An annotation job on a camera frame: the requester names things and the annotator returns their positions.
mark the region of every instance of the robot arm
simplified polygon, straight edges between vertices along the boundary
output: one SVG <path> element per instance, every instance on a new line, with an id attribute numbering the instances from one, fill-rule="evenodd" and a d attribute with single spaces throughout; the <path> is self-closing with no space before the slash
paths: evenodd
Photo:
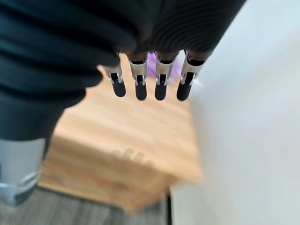
<path id="1" fill-rule="evenodd" d="M 188 50 L 177 93 L 185 100 L 243 2 L 0 1 L 0 199 L 18 205 L 30 195 L 64 109 L 102 80 L 97 65 L 121 97 L 126 89 L 117 53 L 126 53 L 143 100 L 146 56 L 155 51 L 155 96 L 162 100 L 177 52 Z"/>

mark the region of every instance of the white wall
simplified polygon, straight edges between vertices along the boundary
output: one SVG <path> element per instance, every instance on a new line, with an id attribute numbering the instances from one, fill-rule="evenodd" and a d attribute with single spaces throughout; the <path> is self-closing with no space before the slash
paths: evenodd
<path id="1" fill-rule="evenodd" d="M 300 225 L 300 1 L 248 0 L 192 91 L 205 177 L 174 224 Z"/>

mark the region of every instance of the gray carpet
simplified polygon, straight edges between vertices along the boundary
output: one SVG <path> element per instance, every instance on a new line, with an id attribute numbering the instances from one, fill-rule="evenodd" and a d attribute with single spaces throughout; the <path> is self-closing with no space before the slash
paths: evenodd
<path id="1" fill-rule="evenodd" d="M 120 209 L 43 189 L 17 208 L 0 203 L 0 225 L 166 225 L 165 201 L 125 215 Z"/>

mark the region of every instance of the wooden cabinet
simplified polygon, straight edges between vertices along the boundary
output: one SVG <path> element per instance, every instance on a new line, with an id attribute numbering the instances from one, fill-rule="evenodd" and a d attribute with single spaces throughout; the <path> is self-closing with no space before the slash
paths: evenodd
<path id="1" fill-rule="evenodd" d="M 189 102 L 176 99 L 178 84 L 157 101 L 148 77 L 147 99 L 138 101 L 129 63 L 120 57 L 126 96 L 115 96 L 103 72 L 101 84 L 59 121 L 39 185 L 133 211 L 182 180 L 198 182 L 201 171 Z"/>

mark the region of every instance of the black robot arm cover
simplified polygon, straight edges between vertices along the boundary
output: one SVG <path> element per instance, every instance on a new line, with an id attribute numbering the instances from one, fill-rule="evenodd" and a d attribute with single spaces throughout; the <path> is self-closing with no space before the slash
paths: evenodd
<path id="1" fill-rule="evenodd" d="M 150 34 L 164 5 L 147 2 L 1 0 L 0 139 L 50 137 L 102 80 L 97 65 L 116 66 Z"/>

